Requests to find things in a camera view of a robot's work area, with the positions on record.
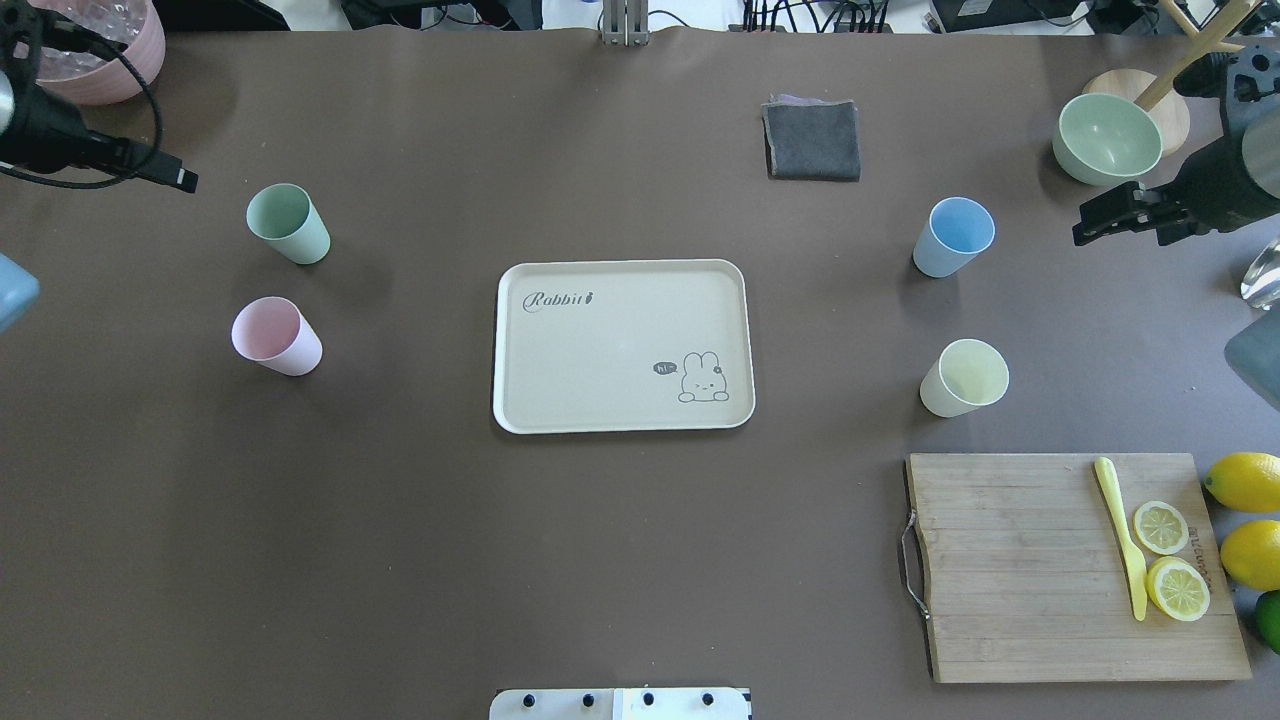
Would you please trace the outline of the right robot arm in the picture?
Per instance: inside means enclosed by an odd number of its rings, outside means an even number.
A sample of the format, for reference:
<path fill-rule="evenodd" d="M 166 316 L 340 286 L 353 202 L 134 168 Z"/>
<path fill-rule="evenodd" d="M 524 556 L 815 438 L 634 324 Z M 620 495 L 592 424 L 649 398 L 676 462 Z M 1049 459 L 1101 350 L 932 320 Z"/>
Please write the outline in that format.
<path fill-rule="evenodd" d="M 1279 211 L 1279 55 L 1262 45 L 1208 53 L 1178 73 L 1174 90 L 1217 97 L 1222 135 L 1193 152 L 1176 177 L 1146 190 L 1128 181 L 1080 206 L 1076 246 L 1155 231 L 1162 246 L 1230 233 Z"/>

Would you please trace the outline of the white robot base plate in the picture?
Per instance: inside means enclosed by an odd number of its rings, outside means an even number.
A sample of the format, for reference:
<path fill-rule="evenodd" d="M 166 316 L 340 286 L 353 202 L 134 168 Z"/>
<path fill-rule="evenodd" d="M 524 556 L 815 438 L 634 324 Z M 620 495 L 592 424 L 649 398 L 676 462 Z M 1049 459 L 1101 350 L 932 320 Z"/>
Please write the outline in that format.
<path fill-rule="evenodd" d="M 733 687 L 507 689 L 489 717 L 751 719 L 753 703 L 749 689 Z"/>

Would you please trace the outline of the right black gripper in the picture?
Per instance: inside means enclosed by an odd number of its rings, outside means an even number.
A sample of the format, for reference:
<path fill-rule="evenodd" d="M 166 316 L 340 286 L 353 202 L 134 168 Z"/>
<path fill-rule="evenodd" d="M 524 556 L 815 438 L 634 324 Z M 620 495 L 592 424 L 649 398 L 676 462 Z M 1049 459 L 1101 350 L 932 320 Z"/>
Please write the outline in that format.
<path fill-rule="evenodd" d="M 1178 74 L 1174 90 L 1221 102 L 1222 135 L 1194 151 L 1155 190 L 1124 182 L 1079 208 L 1075 246 L 1153 229 L 1166 246 L 1193 234 L 1234 232 L 1279 210 L 1279 55 L 1253 45 L 1211 53 Z"/>

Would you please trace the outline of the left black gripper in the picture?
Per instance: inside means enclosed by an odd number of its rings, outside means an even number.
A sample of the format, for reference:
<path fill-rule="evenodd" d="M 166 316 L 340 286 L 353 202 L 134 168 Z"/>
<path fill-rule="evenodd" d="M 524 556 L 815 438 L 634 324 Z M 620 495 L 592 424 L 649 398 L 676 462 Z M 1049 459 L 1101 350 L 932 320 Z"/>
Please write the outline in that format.
<path fill-rule="evenodd" d="M 129 176 L 195 193 L 198 176 L 179 158 L 138 141 L 97 133 L 81 111 L 36 82 L 46 44 L 111 60 L 127 44 L 102 37 L 59 12 L 27 1 L 3 3 L 3 161 L 37 173 L 67 167 Z"/>

